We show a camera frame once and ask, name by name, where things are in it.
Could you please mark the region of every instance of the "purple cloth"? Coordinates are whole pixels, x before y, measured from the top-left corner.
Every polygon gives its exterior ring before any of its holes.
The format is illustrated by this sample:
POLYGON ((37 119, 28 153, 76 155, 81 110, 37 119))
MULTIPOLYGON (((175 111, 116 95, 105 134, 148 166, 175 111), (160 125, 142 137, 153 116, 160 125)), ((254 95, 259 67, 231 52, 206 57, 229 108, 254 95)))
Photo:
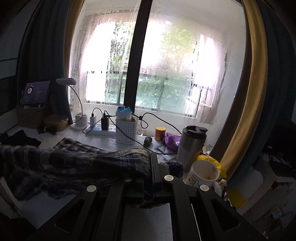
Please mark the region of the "purple cloth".
POLYGON ((163 142, 166 144, 168 148, 177 152, 179 149, 179 145, 176 144, 177 141, 180 141, 181 137, 175 136, 171 133, 166 133, 165 137, 163 138, 163 142))

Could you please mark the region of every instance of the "yellow plastic bag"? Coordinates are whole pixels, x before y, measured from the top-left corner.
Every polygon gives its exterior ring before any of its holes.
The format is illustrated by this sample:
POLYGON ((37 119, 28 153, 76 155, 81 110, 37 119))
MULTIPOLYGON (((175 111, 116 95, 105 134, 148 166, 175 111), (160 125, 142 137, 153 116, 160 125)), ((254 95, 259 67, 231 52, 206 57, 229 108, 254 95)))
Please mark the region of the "yellow plastic bag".
POLYGON ((226 172, 223 166, 221 166, 221 164, 215 160, 213 157, 210 156, 198 156, 197 161, 198 160, 203 160, 203 161, 209 161, 211 163, 213 163, 219 170, 219 177, 220 178, 226 178, 226 172))

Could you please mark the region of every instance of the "travel mug lid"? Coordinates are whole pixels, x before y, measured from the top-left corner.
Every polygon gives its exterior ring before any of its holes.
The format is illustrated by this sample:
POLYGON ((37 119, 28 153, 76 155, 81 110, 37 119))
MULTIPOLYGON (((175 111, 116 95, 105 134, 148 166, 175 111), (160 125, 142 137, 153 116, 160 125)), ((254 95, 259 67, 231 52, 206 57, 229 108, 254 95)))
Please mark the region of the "travel mug lid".
POLYGON ((207 137, 206 135, 207 129, 204 127, 199 127, 195 125, 190 125, 183 128, 183 132, 185 135, 194 139, 204 139, 207 137))

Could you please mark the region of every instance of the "charger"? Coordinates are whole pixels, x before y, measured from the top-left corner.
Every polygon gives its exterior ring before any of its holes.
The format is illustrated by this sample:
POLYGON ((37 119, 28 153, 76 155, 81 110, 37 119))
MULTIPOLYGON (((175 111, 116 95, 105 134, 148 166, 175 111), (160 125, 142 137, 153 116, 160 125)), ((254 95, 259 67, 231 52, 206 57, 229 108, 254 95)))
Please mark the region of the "charger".
POLYGON ((94 116, 94 114, 92 113, 91 114, 91 121, 90 121, 91 128, 93 128, 93 126, 95 125, 95 123, 96 123, 96 115, 94 116))
POLYGON ((106 115, 105 113, 103 114, 103 117, 101 119, 101 125, 102 125, 102 130, 104 131, 109 130, 109 116, 106 115))

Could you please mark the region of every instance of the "plastic basket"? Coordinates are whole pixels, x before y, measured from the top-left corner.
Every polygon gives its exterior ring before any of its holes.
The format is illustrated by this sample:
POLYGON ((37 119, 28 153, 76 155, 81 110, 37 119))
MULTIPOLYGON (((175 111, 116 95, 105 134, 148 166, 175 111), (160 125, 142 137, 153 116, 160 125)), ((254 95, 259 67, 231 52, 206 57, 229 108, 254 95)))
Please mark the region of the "plastic basket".
POLYGON ((130 121, 121 121, 116 120, 116 142, 118 143, 124 143, 124 144, 134 144, 135 141, 132 141, 131 139, 127 138, 124 134, 126 134, 128 137, 132 139, 136 139, 137 136, 137 126, 138 126, 138 118, 135 118, 135 122, 130 121))

